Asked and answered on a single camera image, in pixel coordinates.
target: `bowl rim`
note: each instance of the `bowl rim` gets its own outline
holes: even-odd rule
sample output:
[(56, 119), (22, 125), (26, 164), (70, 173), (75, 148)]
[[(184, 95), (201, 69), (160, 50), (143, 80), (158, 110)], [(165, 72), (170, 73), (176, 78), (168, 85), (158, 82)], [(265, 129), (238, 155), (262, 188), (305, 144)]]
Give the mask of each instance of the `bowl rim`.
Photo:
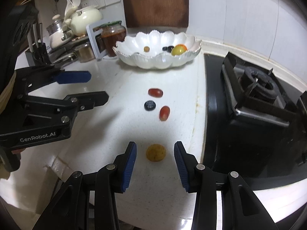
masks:
[[(178, 34), (184, 34), (185, 36), (187, 36), (187, 34), (185, 33), (185, 32), (180, 32), (180, 33), (178, 33), (178, 34), (175, 34), (173, 31), (171, 31), (171, 30), (167, 30), (167, 31), (165, 31), (165, 32), (159, 32), (158, 30), (152, 30), (149, 34), (151, 34), (152, 32), (158, 32), (159, 34), (165, 34), (165, 33), (167, 33), (167, 32), (171, 32), (171, 33), (173, 33), (174, 35), (178, 35)], [(139, 34), (145, 34), (145, 35), (149, 35), (149, 34), (146, 34), (146, 33), (144, 33), (144, 32), (138, 32), (137, 34), (136, 34), (136, 36), (134, 36), (134, 37), (132, 37), (132, 36), (129, 36), (129, 37), (131, 37), (131, 38), (136, 38)], [(135, 56), (135, 55), (139, 55), (139, 56), (141, 56), (141, 57), (144, 57), (144, 58), (146, 58), (146, 59), (153, 59), (153, 58), (156, 58), (156, 57), (159, 57), (159, 56), (165, 56), (165, 55), (167, 55), (167, 56), (171, 56), (172, 58), (182, 58), (183, 56), (185, 56), (185, 55), (187, 55), (188, 53), (197, 53), (200, 49), (201, 49), (201, 40), (196, 40), (196, 37), (195, 36), (193, 36), (194, 37), (194, 42), (195, 43), (197, 43), (198, 42), (198, 47), (197, 47), (197, 49), (196, 50), (194, 50), (194, 51), (190, 51), (190, 50), (187, 50), (187, 51), (185, 51), (183, 54), (181, 54), (181, 55), (175, 55), (175, 56), (173, 56), (173, 55), (171, 55), (170, 53), (166, 53), (166, 52), (162, 52), (162, 53), (159, 53), (159, 54), (157, 54), (157, 55), (155, 55), (155, 56), (146, 56), (146, 55), (143, 55), (143, 54), (141, 54), (141, 53), (138, 53), (138, 52), (135, 52), (135, 53), (133, 53), (133, 54), (125, 54), (125, 53), (123, 53), (123, 52), (121, 52), (121, 51), (119, 51), (119, 50), (117, 50), (117, 43), (118, 42), (121, 42), (121, 41), (117, 41), (116, 42), (116, 47), (113, 47), (113, 51), (117, 54), (117, 53), (119, 53), (119, 54), (121, 54), (122, 56), (124, 56), (124, 57), (131, 57), (131, 56)]]

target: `green jar lid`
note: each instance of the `green jar lid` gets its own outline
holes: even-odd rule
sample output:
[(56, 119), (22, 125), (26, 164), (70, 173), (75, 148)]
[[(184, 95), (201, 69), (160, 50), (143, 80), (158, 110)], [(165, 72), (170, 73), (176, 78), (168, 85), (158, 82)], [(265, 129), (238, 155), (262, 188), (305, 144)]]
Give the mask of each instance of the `green jar lid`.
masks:
[(112, 26), (115, 24), (119, 24), (119, 23), (122, 23), (122, 21), (108, 22), (108, 23), (102, 24), (100, 27), (108, 27), (108, 26)]

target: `gas stove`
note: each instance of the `gas stove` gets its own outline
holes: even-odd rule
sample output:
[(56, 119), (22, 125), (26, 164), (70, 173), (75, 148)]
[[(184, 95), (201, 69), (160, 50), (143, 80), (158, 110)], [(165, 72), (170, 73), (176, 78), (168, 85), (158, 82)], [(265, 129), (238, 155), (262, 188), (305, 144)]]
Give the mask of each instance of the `gas stove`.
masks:
[(237, 171), (253, 190), (307, 178), (307, 92), (228, 53), (205, 54), (207, 134), (203, 163)]

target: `bowl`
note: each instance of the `bowl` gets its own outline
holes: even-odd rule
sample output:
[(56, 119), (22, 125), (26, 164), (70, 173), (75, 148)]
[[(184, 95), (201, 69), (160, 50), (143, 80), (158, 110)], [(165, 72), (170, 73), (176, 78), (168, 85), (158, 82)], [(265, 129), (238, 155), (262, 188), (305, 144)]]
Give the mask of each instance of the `bowl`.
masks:
[[(187, 51), (181, 55), (171, 55), (163, 47), (184, 44)], [(201, 51), (201, 41), (184, 32), (174, 34), (171, 31), (160, 33), (156, 30), (149, 34), (137, 33), (135, 37), (126, 36), (123, 42), (117, 41), (113, 47), (116, 55), (126, 64), (143, 69), (166, 69), (179, 67), (193, 60)]]

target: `black glass stovetop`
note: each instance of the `black glass stovetop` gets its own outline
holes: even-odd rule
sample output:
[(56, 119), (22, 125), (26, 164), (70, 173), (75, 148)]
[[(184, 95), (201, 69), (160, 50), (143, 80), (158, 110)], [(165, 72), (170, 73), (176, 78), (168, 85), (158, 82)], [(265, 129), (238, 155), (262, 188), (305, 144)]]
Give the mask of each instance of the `black glass stovetop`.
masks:
[[(207, 131), (203, 163), (220, 173), (237, 171), (253, 190), (285, 186), (307, 178), (307, 137), (300, 122), (288, 128), (240, 122), (229, 110), (221, 72), (223, 57), (205, 54)], [(296, 104), (302, 94), (279, 80)]]

